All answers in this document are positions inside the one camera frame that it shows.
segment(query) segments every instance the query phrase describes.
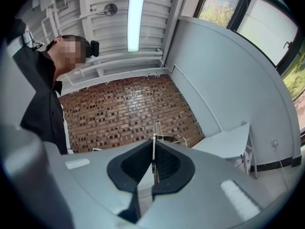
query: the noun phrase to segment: white table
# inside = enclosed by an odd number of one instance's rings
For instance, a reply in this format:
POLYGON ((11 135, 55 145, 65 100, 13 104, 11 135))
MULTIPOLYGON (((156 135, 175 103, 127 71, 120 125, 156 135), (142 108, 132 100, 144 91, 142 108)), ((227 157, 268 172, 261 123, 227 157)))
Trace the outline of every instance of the white table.
POLYGON ((242 158, 244 161, 245 172, 247 174, 249 174, 249 167, 247 164, 251 163, 253 157, 255 178, 257 178, 256 162, 253 155, 254 150, 253 147, 247 146, 249 131, 250 124, 245 124, 232 131, 224 131, 212 137, 205 138, 195 145, 193 149, 204 151, 224 159, 242 158), (247 147, 251 150, 249 153, 249 162, 247 162, 245 155, 247 147))

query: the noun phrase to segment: black hair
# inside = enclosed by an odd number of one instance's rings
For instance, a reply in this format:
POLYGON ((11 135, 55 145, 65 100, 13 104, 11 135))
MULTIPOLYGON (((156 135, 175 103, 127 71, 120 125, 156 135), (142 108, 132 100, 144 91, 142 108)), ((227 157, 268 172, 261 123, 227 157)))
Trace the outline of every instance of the black hair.
MULTIPOLYGON (((91 51, 91 46, 90 43, 83 37, 81 36, 75 36, 75 35, 62 35, 61 36, 63 39, 74 39, 75 42, 81 42, 81 48, 82 50, 86 50, 86 58, 91 57, 92 51, 91 51)), ((52 40, 46 47, 46 52, 50 50, 50 48, 54 45, 54 40, 52 40)))

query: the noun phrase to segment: man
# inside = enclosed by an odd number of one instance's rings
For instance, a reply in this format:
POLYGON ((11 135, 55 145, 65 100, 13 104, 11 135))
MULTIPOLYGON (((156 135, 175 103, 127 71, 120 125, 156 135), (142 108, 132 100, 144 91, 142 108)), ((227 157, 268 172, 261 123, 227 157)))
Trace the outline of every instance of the man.
MULTIPOLYGON (((24 33, 25 24, 16 20, 7 42, 17 39, 24 33)), ((21 127, 36 133, 43 141, 56 144, 61 154, 67 154, 66 136, 61 104, 56 92, 61 94, 62 82, 56 79, 75 69, 76 64, 85 63, 92 55, 88 41, 80 36, 63 35, 56 37, 38 52, 23 45, 13 55, 13 59, 36 94, 28 106, 21 127)))

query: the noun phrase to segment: ceiling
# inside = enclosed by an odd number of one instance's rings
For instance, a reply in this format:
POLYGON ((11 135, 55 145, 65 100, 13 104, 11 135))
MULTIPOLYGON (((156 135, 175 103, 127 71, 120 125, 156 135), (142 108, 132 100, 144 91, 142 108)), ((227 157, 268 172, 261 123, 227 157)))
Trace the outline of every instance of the ceiling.
POLYGON ((169 25, 174 0, 144 0, 139 52, 127 52, 127 13, 129 0, 28 0, 18 17, 29 26, 33 37, 46 44, 59 34, 74 34, 88 41, 100 43, 100 56, 88 60, 81 70, 76 69, 61 76, 64 88, 91 79, 132 70, 160 67, 162 64, 163 42, 169 25), (118 12, 114 16, 94 15, 102 12, 105 5, 114 3, 118 12), (52 27, 51 19, 58 24, 52 27), (45 33, 41 21, 44 20, 45 33))

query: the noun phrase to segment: black jacket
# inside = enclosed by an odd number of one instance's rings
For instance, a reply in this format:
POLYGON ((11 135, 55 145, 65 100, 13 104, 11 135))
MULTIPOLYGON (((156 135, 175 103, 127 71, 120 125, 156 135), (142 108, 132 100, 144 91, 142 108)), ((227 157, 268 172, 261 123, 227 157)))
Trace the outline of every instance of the black jacket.
POLYGON ((34 51, 26 46, 13 59, 36 91, 21 127, 33 131, 43 141, 56 144, 61 154, 67 154, 63 112, 55 92, 61 94, 62 82, 53 84, 54 62, 47 52, 34 51))

